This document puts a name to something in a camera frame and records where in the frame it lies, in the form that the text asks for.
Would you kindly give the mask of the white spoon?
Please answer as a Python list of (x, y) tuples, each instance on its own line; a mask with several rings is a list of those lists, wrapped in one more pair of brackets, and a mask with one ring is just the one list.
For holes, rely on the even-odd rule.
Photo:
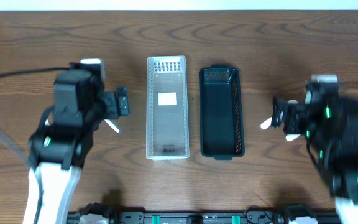
[[(297, 100), (288, 100), (289, 104), (297, 104), (298, 101)], [(272, 122), (272, 117), (269, 117), (268, 119), (266, 119), (264, 122), (262, 122), (260, 124), (260, 128), (265, 130), (267, 128), (269, 128), (271, 126), (271, 122)]]
[(115, 132), (117, 132), (117, 133), (120, 132), (119, 128), (118, 128), (110, 119), (105, 119), (104, 121), (105, 121), (106, 124), (107, 124), (111, 129), (113, 129)]

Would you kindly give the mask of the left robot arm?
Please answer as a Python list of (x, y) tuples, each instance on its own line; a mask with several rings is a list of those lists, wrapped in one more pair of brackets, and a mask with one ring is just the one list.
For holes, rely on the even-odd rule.
[(100, 59), (71, 63), (54, 81), (54, 104), (44, 110), (29, 139), (29, 194), (24, 223), (65, 223), (81, 177), (93, 133), (101, 122), (130, 113), (127, 88), (104, 89)]

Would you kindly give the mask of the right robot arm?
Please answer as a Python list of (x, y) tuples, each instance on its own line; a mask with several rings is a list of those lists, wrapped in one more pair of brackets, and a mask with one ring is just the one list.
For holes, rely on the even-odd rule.
[(304, 103), (273, 98), (270, 127), (305, 138), (341, 223), (358, 223), (358, 99), (341, 95), (338, 83), (309, 82)]

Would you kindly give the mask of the white fork lying diagonal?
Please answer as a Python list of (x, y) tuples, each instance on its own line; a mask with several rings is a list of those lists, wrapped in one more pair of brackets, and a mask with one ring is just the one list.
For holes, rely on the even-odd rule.
[(287, 134), (285, 136), (285, 139), (288, 141), (288, 142), (291, 142), (293, 140), (295, 140), (296, 138), (298, 138), (299, 136), (301, 136), (301, 134)]

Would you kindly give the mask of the clear plastic perforated basket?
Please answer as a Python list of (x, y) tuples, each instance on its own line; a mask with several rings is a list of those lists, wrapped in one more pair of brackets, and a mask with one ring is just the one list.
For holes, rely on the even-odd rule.
[(186, 57), (147, 59), (146, 158), (190, 156)]

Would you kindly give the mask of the black plastic perforated basket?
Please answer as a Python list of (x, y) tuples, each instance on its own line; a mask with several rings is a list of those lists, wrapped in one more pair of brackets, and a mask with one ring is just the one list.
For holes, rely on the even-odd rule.
[(238, 69), (211, 65), (199, 72), (200, 152), (216, 160), (245, 154), (241, 80)]

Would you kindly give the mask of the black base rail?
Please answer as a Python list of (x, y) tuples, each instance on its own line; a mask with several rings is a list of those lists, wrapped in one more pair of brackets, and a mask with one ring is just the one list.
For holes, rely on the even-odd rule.
[(251, 206), (236, 212), (146, 212), (142, 210), (115, 211), (98, 203), (89, 204), (79, 212), (70, 212), (67, 223), (105, 224), (285, 224), (341, 223), (336, 212), (316, 212), (304, 204), (288, 205), (277, 211)]

